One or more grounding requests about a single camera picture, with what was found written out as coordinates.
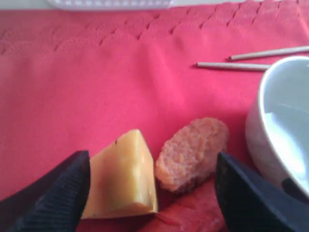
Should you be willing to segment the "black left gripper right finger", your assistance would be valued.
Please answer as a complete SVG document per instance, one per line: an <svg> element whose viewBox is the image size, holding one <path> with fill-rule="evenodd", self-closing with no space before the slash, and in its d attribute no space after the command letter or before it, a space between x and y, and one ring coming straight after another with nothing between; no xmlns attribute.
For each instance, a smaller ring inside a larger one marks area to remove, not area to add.
<svg viewBox="0 0 309 232"><path fill-rule="evenodd" d="M217 158L215 192L231 232L307 232L309 199L290 179L277 188L237 158Z"/></svg>

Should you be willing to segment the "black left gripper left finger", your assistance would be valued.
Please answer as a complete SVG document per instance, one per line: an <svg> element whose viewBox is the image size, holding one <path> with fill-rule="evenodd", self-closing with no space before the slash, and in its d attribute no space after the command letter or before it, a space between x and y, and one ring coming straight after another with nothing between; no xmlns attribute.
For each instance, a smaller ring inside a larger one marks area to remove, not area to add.
<svg viewBox="0 0 309 232"><path fill-rule="evenodd" d="M88 151L76 151L43 177L0 202L2 232L73 232L90 189Z"/></svg>

